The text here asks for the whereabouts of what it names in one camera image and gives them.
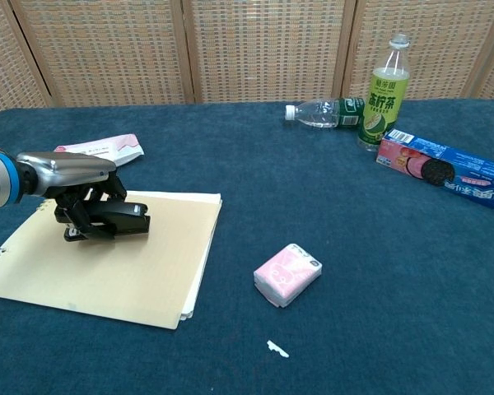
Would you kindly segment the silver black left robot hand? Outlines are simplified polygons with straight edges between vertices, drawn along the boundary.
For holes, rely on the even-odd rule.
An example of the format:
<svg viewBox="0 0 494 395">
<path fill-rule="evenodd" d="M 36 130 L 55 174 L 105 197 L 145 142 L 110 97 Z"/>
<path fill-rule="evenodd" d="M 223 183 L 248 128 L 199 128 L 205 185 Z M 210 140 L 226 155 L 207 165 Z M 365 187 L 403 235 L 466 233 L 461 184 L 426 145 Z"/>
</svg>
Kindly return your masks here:
<svg viewBox="0 0 494 395">
<path fill-rule="evenodd" d="M 66 226 L 65 240 L 114 239 L 116 227 L 93 224 L 89 212 L 103 194 L 117 202 L 127 197 L 113 161 L 66 151 L 22 152 L 16 161 L 36 174 L 28 193 L 56 202 L 54 216 Z"/>
</svg>

